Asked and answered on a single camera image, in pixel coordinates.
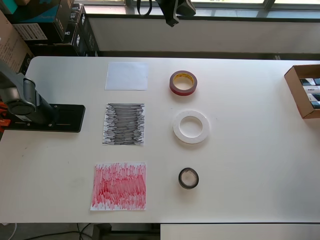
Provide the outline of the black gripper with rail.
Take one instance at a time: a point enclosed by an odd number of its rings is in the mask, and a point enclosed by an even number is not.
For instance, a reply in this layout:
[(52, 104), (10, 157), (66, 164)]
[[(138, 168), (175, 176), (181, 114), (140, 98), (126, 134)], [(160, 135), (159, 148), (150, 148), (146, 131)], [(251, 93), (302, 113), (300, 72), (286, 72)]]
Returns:
[(174, 27), (179, 23), (176, 16), (194, 16), (196, 14), (196, 8), (191, 0), (156, 0), (160, 7), (166, 23)]

